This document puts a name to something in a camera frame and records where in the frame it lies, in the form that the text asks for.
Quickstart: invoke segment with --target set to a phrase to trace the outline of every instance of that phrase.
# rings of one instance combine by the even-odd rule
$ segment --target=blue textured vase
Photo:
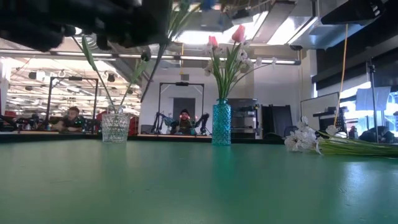
[[[231,145],[231,106],[227,99],[218,99],[213,105],[213,137],[214,146]]]

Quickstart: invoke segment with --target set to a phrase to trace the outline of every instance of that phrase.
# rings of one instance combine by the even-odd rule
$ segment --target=man
[[[82,131],[79,113],[80,110],[76,106],[69,108],[68,115],[64,116],[53,128],[58,131]]]
[[[181,134],[195,134],[195,130],[190,121],[189,112],[187,109],[181,110],[180,122],[172,126],[172,130],[170,133],[175,134],[177,132]]]

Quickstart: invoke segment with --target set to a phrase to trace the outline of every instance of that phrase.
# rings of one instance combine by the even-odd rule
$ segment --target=table surface
[[[398,161],[284,146],[0,144],[0,223],[397,223]]]

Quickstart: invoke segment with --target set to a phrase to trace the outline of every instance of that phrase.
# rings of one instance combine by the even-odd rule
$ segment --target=glass vase
[[[214,146],[231,145],[231,106],[227,99],[218,99],[213,105],[213,136]]]
[[[129,134],[130,115],[122,110],[104,114],[102,119],[102,142],[125,143]]]

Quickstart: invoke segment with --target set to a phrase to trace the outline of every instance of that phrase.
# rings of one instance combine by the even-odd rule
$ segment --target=door
[[[191,118],[195,117],[195,99],[194,98],[174,98],[173,101],[173,119],[180,119],[181,110],[187,109]]]

